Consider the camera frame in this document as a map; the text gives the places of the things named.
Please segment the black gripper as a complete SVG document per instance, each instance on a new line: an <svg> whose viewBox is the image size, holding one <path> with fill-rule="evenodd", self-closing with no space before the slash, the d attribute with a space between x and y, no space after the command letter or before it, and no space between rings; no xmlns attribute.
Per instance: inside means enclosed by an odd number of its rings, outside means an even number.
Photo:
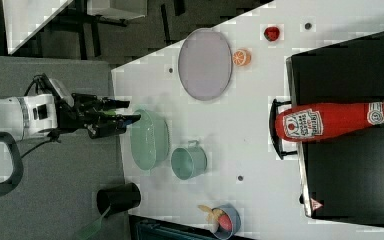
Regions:
<svg viewBox="0 0 384 240"><path fill-rule="evenodd" d="M57 128L55 135L74 133L78 129L86 129L91 139L123 134L126 124L140 120L140 114L117 115L116 109L128 108L129 101L110 98L98 98L90 94L72 94L74 105L59 100L56 103Z"/></svg>

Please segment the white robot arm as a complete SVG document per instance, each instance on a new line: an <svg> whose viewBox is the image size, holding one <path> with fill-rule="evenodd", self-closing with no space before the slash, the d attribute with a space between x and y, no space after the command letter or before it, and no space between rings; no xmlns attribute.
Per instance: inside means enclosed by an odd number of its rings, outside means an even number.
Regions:
<svg viewBox="0 0 384 240"><path fill-rule="evenodd" d="M85 129L92 139L123 134L141 119L138 113L122 115L128 101L102 99L74 93L68 98L52 94L0 99L0 133L23 141L48 137L57 140L63 134Z"/></svg>

